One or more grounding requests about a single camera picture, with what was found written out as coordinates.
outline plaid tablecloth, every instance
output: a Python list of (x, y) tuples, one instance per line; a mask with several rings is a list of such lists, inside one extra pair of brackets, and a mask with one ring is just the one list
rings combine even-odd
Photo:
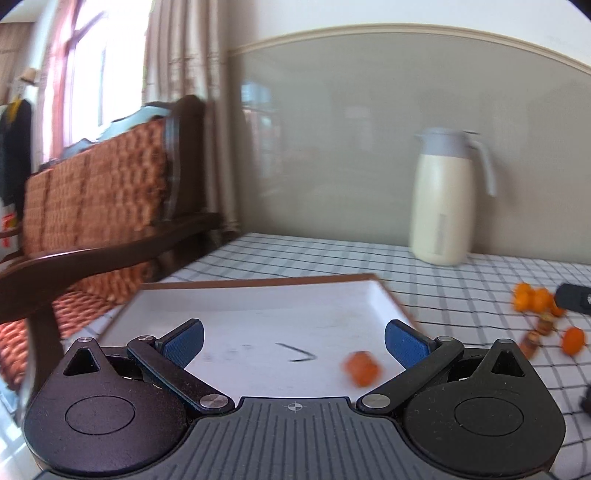
[[(511, 307), (511, 290), (525, 281), (550, 291), (561, 283), (591, 285), (591, 266), (493, 255), (471, 255), (456, 268), (434, 267), (408, 248), (250, 233), (192, 263), (163, 281), (302, 277), (375, 273), (432, 338), (450, 335), (466, 346), (490, 346), (497, 338), (519, 342), (536, 318)], [(79, 336), (97, 336), (115, 314), (109, 312)], [(559, 330), (577, 326), (591, 334), (589, 317), (568, 313)], [(564, 445), (553, 472), (562, 480), (591, 478), (591, 418), (579, 398), (591, 382), (591, 351), (573, 360), (560, 350), (560, 337), (543, 338), (532, 359), (566, 421)]]

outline window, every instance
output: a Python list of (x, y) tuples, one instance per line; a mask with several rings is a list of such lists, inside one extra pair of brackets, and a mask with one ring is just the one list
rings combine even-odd
[(141, 106), (152, 0), (81, 0), (68, 43), (64, 145), (95, 140)]

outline gray jug lid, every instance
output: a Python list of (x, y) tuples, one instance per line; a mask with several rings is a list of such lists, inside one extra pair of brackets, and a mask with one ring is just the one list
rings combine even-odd
[(423, 155), (469, 158), (466, 133), (451, 128), (426, 128), (418, 136), (423, 140)]

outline floor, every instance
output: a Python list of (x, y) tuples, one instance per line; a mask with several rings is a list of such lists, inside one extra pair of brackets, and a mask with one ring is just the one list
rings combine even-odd
[(11, 415), (0, 404), (0, 478), (2, 480), (31, 480), (41, 470), (35, 463), (25, 440)]

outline jug handle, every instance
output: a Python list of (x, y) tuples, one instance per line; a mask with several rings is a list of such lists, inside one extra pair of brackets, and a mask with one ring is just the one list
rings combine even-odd
[(479, 142), (478, 140), (474, 140), (473, 138), (470, 138), (468, 141), (470, 146), (478, 150), (480, 153), (480, 159), (482, 160), (482, 164), (484, 166), (486, 191), (491, 197), (496, 197), (495, 170), (492, 168), (492, 160), (488, 148), (485, 144)]

